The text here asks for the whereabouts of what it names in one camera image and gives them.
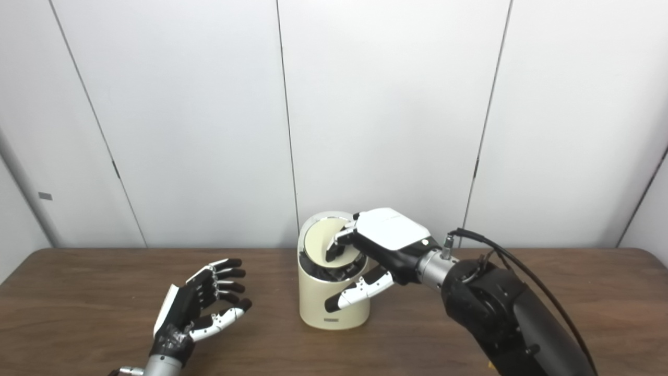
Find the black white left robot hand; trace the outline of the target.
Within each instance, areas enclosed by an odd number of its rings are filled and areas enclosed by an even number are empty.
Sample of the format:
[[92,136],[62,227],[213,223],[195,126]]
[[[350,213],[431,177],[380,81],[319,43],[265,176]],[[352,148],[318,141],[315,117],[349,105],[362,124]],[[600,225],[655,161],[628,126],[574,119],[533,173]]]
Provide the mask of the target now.
[[169,287],[153,326],[150,359],[182,370],[198,342],[220,334],[252,307],[250,299],[239,297],[245,291],[237,281],[246,276],[242,265],[239,258],[217,260]]

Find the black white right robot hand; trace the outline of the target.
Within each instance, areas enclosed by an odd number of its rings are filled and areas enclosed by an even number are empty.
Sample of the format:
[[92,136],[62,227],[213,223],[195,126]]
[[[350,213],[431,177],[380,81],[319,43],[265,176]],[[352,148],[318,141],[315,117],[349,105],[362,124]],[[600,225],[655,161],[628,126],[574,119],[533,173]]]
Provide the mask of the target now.
[[391,208],[355,214],[329,241],[327,262],[342,255],[346,246],[353,246],[377,266],[327,298],[324,307],[329,313],[369,300],[394,284],[422,283],[428,260],[443,252],[427,228]]

